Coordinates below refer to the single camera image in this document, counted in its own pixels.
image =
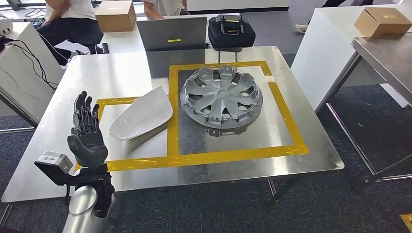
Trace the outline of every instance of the yellow tape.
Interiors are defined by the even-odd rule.
[[[174,40],[168,40],[168,42],[180,42],[182,41],[181,39],[174,39]]]
[[[176,167],[176,166],[191,166],[200,164],[213,164],[223,162],[233,162],[240,160],[262,159],[278,156],[288,155],[303,155],[308,154],[308,148],[297,128],[288,107],[280,93],[280,90],[275,82],[269,82],[269,88],[276,101],[279,111],[283,117],[285,125],[289,131],[292,139],[292,145],[270,147],[270,148],[257,148],[246,150],[231,150],[231,151],[219,151],[209,153],[198,153],[179,155],[178,154],[178,119],[177,119],[177,79],[178,72],[181,70],[197,70],[202,67],[255,67],[260,66],[264,75],[272,75],[267,63],[265,61],[256,62],[234,62],[234,63],[214,63],[214,64],[193,64],[193,65],[178,65],[170,66],[169,69],[169,100],[172,104],[173,115],[168,121],[168,133],[167,133],[167,156],[165,157],[151,157],[141,159],[126,159],[107,161],[109,171],[124,171],[134,169],[145,168],[157,168],[157,167]],[[98,115],[101,117],[105,105],[113,104],[130,104],[135,101],[137,97],[131,98],[117,98],[117,99],[100,99],[97,103],[101,105]]]
[[[405,223],[405,225],[408,228],[409,232],[412,233],[412,214],[400,215],[400,218]]]

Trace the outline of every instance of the person's leg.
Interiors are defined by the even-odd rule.
[[[363,0],[360,5],[361,5],[361,6],[373,5],[373,0]]]
[[[79,43],[89,48],[90,53],[95,52],[94,46],[99,44],[103,33],[97,21],[89,18],[70,18],[70,39],[73,43]]]
[[[71,56],[71,51],[54,48],[53,46],[58,45],[68,39],[69,34],[66,30],[64,30],[64,28],[64,19],[57,18],[52,22],[43,24],[36,29],[46,46],[49,48],[50,52],[61,66],[65,66],[67,64],[67,60]]]
[[[181,15],[181,16],[188,16],[188,15],[190,15],[190,13],[189,13],[189,11],[187,11],[185,8],[182,8],[182,9],[180,10],[180,15]]]
[[[337,7],[345,0],[327,0],[322,7]]]
[[[322,7],[337,7],[342,4],[345,0],[327,0]],[[308,25],[310,23],[310,19],[308,24],[296,24],[295,28],[300,33],[305,33],[308,29]]]

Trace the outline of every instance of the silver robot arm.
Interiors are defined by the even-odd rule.
[[[82,186],[74,192],[63,233],[101,233],[103,231],[104,218],[97,217],[93,213],[97,195],[96,190],[89,185]],[[115,196],[112,194],[109,212],[114,203]]]
[[[73,163],[62,153],[46,151],[34,163],[56,185],[66,185],[67,200],[70,186],[75,186],[63,233],[101,233],[103,220],[115,203],[115,189],[104,162],[108,151],[99,128],[99,106],[96,104],[91,109],[91,101],[86,91],[77,97],[74,127],[67,137],[69,148],[81,166],[78,174],[69,175]]]

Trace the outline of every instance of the laptop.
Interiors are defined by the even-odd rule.
[[[206,17],[137,21],[146,51],[204,49]]]

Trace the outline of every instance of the metal table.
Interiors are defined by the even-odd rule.
[[[66,138],[73,125],[73,101],[82,90],[87,90],[94,100],[138,97],[160,85],[166,91],[171,88],[177,89],[178,87],[169,86],[170,65],[235,61],[267,63],[269,69],[264,72],[260,67],[239,67],[239,69],[249,72],[261,83],[265,80],[276,82],[309,152],[304,155],[274,154],[273,156],[277,157],[195,166],[113,171],[112,183],[115,189],[125,191],[257,178],[269,180],[343,169],[344,164],[340,156],[276,47],[252,47],[243,49],[239,53],[207,49],[154,52],[147,55],[144,52],[85,55],[74,57],[70,63],[1,200],[21,202],[65,196],[66,189],[56,186],[33,165],[33,162],[45,150],[65,153],[75,161],[74,155],[67,146]],[[181,80],[187,78],[191,72],[193,71],[179,72],[177,84],[179,85]],[[285,127],[284,118],[276,105],[271,105],[275,100],[267,94],[268,88],[264,84],[260,87],[266,105],[263,106],[258,120],[245,132],[225,135],[227,143],[219,143],[219,138],[211,136],[210,132],[193,128],[192,122],[186,121],[187,124],[179,122],[179,151],[194,153],[233,150],[238,147],[248,149],[290,145],[291,136]],[[169,91],[169,94],[176,92],[176,89]],[[107,133],[111,122],[126,107],[127,105],[123,104],[104,108],[101,129],[109,150],[107,161],[144,159],[147,155],[165,156],[167,130],[161,131],[144,143],[139,140],[121,142]],[[197,136],[197,140],[190,140],[191,135]]]
[[[355,49],[355,53],[340,73],[320,107],[316,109],[316,112],[319,112],[324,106],[331,111],[371,172],[372,175],[366,179],[359,180],[356,187],[361,188],[373,182],[412,178],[412,174],[388,176],[388,174],[401,166],[410,164],[412,154],[381,171],[375,171],[360,146],[339,118],[339,115],[333,109],[333,106],[329,103],[341,86],[344,85],[345,81],[348,80],[354,69],[357,66],[364,66],[364,62],[377,73],[375,77],[380,78],[380,81],[376,84],[382,82],[390,84],[403,98],[412,103],[412,33],[405,34],[404,36],[382,36],[378,38],[358,37],[353,40],[352,46]]]

